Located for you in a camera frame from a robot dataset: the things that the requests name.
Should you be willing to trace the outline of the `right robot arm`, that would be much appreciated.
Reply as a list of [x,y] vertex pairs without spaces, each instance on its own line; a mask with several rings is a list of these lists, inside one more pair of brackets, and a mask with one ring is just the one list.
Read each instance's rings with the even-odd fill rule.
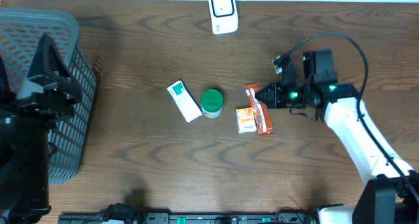
[[302,56],[306,83],[297,82],[289,54],[273,59],[280,82],[255,95],[270,109],[316,109],[339,138],[355,164],[364,188],[354,207],[341,204],[317,208],[305,223],[417,223],[418,172],[386,141],[351,83],[338,82],[330,50]]

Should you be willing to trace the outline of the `white green Panadol box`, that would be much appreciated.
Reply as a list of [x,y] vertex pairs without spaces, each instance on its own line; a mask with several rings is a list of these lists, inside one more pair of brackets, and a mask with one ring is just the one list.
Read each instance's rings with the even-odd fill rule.
[[166,89],[173,98],[184,119],[191,122],[202,116],[202,112],[194,98],[187,91],[182,80],[178,80]]

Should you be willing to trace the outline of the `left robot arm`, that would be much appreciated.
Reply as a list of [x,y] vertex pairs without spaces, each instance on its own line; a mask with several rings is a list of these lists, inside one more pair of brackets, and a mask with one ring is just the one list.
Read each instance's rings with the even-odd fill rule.
[[82,99],[53,38],[44,34],[27,79],[42,92],[17,98],[1,67],[1,222],[37,223],[51,211],[48,160],[57,151],[48,133],[56,122],[71,118]]

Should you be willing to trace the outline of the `green lid jar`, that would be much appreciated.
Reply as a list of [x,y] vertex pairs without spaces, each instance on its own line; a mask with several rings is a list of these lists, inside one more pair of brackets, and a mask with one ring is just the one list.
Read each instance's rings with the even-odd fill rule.
[[206,90],[201,97],[202,113],[208,118],[217,118],[222,110],[224,98],[220,91],[216,89]]

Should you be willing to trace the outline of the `small orange box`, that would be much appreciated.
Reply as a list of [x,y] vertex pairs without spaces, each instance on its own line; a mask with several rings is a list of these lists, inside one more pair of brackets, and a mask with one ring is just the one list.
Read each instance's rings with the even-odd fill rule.
[[252,107],[237,109],[236,119],[240,134],[254,133],[257,131]]

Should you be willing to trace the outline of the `long orange sachet pack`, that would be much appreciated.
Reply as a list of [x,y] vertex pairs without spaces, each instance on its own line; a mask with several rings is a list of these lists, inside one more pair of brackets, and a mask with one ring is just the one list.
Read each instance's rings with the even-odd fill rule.
[[245,84],[244,88],[249,98],[250,105],[253,108],[253,114],[258,134],[273,134],[274,128],[269,110],[264,103],[261,103],[255,97],[255,94],[259,91],[259,86],[256,83],[251,83]]

